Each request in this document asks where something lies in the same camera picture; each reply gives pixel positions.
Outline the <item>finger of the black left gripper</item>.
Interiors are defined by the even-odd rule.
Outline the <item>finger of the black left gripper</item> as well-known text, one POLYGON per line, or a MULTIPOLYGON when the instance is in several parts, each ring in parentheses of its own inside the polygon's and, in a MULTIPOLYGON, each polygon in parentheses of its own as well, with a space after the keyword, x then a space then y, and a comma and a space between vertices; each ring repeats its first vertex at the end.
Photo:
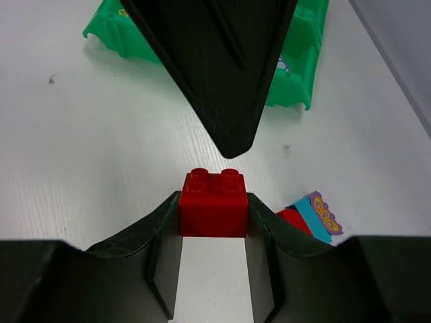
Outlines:
POLYGON ((223 157, 253 145, 295 1, 124 1, 223 157))

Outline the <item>lime rectangular lego brick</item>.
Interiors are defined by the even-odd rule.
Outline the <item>lime rectangular lego brick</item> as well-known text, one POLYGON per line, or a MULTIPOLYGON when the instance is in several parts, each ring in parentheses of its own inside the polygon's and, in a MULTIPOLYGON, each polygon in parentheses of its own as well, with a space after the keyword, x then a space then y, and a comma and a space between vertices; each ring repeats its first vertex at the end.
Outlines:
POLYGON ((126 12, 125 9, 120 9, 118 11, 118 13, 119 13, 120 16, 123 16, 123 17, 128 17, 129 16, 129 14, 126 12))

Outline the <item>teal red lime lego stack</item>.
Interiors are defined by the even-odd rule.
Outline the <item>teal red lime lego stack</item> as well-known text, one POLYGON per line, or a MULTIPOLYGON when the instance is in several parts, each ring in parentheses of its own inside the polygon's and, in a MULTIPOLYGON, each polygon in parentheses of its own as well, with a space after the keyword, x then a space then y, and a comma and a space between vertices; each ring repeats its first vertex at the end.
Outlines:
POLYGON ((248 198, 244 176, 228 168, 210 173, 191 170, 179 200, 180 234, 184 237, 244 238, 248 198))

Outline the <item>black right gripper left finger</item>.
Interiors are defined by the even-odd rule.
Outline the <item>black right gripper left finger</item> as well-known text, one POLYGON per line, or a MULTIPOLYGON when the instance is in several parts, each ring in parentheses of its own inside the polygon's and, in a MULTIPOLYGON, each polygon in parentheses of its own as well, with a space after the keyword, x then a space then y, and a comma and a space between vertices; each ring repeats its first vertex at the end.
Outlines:
POLYGON ((61 240, 1 242, 2 322, 167 322, 183 239, 180 192, 87 250, 61 240))

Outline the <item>purple oval lego piece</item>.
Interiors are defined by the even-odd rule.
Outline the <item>purple oval lego piece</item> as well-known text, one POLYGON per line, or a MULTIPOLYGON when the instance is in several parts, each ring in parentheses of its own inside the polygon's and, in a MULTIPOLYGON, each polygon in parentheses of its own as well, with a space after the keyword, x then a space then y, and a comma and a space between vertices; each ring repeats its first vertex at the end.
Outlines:
POLYGON ((283 71, 290 72, 290 68, 289 68, 288 64, 286 63, 286 61, 283 59, 283 57, 282 57, 282 56, 280 56, 280 57, 278 58, 277 68, 278 68, 278 69, 281 69, 281 70, 283 70, 283 71))

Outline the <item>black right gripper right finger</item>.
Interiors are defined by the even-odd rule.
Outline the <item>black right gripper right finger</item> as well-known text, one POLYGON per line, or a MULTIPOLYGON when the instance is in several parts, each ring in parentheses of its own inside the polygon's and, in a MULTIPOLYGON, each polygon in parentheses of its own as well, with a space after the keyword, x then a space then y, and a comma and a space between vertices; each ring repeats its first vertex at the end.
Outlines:
POLYGON ((353 236, 332 246, 248 195, 255 322, 429 322, 430 238, 353 236))

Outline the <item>purple teal red lego stack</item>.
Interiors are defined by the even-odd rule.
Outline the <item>purple teal red lego stack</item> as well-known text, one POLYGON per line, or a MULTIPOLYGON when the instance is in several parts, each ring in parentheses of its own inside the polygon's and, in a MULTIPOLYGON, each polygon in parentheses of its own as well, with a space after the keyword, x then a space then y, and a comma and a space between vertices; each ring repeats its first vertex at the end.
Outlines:
POLYGON ((294 204, 276 213, 300 231, 327 244, 333 236, 343 235, 343 228, 330 211, 320 192, 304 195, 294 204))

